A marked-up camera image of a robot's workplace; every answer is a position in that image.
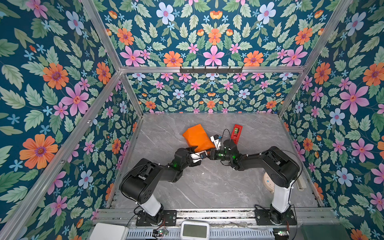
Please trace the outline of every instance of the orange pouch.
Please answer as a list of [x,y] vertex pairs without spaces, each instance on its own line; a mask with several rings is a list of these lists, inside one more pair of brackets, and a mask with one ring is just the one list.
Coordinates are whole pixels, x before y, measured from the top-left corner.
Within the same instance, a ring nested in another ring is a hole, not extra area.
[[214,143],[211,142],[211,139],[205,133],[201,124],[190,127],[187,131],[185,131],[185,133],[183,133],[183,137],[186,139],[188,146],[197,146],[195,152],[201,152],[215,147]]

